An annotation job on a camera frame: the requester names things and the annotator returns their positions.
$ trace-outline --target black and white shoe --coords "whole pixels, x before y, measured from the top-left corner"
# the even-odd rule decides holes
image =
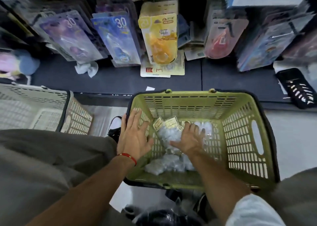
[[[121,133],[121,119],[122,117],[116,116],[115,118],[113,118],[109,126],[108,136],[113,138],[116,143],[118,143]]]

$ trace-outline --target dark gray shelf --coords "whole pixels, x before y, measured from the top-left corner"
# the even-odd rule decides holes
[[[254,93],[261,102],[270,104],[290,104],[284,95],[272,67],[238,72],[232,59],[202,61],[203,91],[210,88],[221,90],[245,90]]]
[[[99,70],[90,78],[87,73],[77,74],[75,62],[67,62],[54,55],[41,62],[32,76],[32,85],[51,89],[82,93],[131,95],[145,91],[147,86],[155,90],[201,91],[201,60],[185,62],[184,76],[171,78],[143,78],[140,67],[115,68],[110,60],[98,61]]]

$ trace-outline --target forearm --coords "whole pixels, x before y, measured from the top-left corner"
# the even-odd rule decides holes
[[[236,203],[250,194],[250,189],[205,151],[195,149],[188,157],[201,175],[210,206],[225,224]]]
[[[97,225],[109,202],[134,162],[117,156],[93,176],[72,188],[27,226]]]

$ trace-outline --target red bracelet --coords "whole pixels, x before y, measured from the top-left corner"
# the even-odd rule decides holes
[[[137,165],[137,160],[135,160],[135,158],[132,157],[131,155],[129,155],[128,153],[120,153],[120,154],[118,154],[117,156],[126,156],[126,157],[129,157],[129,158],[131,158],[131,159],[133,160],[133,162],[135,163],[134,166]]]

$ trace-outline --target hand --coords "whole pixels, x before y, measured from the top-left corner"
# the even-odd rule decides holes
[[[170,145],[180,149],[187,156],[192,150],[203,149],[203,138],[205,137],[205,129],[199,134],[199,127],[195,124],[185,122],[180,142],[170,141]]]
[[[147,154],[154,144],[153,138],[146,140],[145,131],[149,122],[143,122],[139,128],[139,121],[142,115],[142,110],[138,112],[134,108],[126,124],[126,114],[121,120],[121,133],[117,146],[117,154],[127,153],[135,160],[139,160],[142,156]]]

